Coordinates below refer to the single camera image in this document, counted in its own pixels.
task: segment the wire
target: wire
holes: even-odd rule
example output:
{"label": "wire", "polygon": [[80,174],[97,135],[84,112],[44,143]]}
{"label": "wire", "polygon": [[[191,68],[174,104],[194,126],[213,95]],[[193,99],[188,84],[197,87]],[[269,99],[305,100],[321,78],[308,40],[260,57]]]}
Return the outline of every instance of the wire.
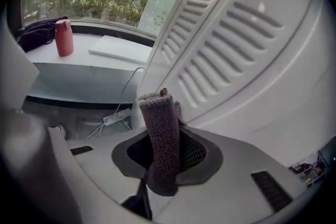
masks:
{"label": "wire", "polygon": [[99,126],[98,126],[98,127],[91,133],[91,134],[89,134],[85,139],[88,139],[88,138],[92,137],[92,136],[97,132],[97,130],[99,130],[99,135],[102,136],[102,134],[101,134],[101,130],[102,130],[103,127],[105,126],[106,121],[109,120],[110,118],[114,117],[114,115],[115,115],[115,114],[117,113],[117,111],[119,110],[119,108],[120,108],[120,106],[121,106],[122,95],[124,94],[124,90],[126,89],[128,83],[129,83],[129,82],[131,81],[131,79],[133,78],[135,72],[137,72],[139,69],[144,69],[144,68],[143,68],[143,67],[138,67],[138,68],[136,68],[136,69],[133,71],[132,76],[131,76],[130,79],[126,82],[124,88],[122,89],[121,94],[120,94],[120,98],[119,98],[119,105],[118,105],[116,111],[115,111],[110,117],[108,117],[108,118],[107,118],[101,125],[99,125]]}

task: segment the power strip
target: power strip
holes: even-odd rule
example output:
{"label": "power strip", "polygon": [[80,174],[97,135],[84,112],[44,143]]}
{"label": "power strip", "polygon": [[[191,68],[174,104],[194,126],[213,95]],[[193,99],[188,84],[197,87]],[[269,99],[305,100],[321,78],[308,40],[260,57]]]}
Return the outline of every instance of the power strip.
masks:
{"label": "power strip", "polygon": [[105,117],[103,117],[104,125],[109,126],[113,123],[119,122],[119,121],[129,117],[130,115],[131,115],[131,110],[130,109],[124,109],[122,111],[119,111],[115,115],[112,114],[112,115],[105,116]]}

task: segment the glass window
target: glass window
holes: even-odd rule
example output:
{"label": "glass window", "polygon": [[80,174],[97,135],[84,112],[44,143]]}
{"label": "glass window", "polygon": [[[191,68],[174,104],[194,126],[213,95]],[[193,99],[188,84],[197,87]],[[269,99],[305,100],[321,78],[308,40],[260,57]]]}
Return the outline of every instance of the glass window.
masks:
{"label": "glass window", "polygon": [[176,0],[23,0],[23,22],[72,21],[128,26],[157,36]]}

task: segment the red bottle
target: red bottle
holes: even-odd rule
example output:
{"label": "red bottle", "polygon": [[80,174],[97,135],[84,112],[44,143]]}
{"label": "red bottle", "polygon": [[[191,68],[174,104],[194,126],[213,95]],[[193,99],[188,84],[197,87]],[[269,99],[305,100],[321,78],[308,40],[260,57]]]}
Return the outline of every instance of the red bottle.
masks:
{"label": "red bottle", "polygon": [[58,55],[61,57],[68,56],[73,53],[73,39],[71,22],[68,19],[56,22],[55,41]]}

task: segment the cleaning mop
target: cleaning mop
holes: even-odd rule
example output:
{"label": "cleaning mop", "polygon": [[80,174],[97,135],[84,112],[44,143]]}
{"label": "cleaning mop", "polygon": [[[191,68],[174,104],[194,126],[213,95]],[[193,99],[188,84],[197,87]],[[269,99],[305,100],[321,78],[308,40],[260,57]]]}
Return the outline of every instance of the cleaning mop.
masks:
{"label": "cleaning mop", "polygon": [[153,147],[153,163],[145,182],[156,194],[174,196],[176,176],[180,172],[179,125],[173,98],[166,89],[139,97],[147,131]]}

